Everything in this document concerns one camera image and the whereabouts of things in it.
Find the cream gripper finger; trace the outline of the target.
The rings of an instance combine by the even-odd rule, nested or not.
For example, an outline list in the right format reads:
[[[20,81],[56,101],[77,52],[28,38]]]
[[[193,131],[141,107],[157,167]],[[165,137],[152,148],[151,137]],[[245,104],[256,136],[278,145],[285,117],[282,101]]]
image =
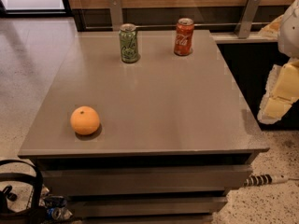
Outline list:
[[[277,37],[282,18],[283,16],[280,15],[269,24],[265,25],[265,27],[259,31],[258,35],[262,37]]]
[[[257,115],[262,124],[274,124],[299,100],[299,61],[274,64]]]

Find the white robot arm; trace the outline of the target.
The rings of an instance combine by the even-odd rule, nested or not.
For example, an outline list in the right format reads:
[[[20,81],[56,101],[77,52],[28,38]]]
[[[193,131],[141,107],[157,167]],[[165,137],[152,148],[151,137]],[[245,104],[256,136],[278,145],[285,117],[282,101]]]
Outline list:
[[[261,33],[277,34],[278,51],[290,58],[282,66],[274,64],[266,81],[257,119],[269,125],[280,121],[299,100],[299,0],[294,0]]]

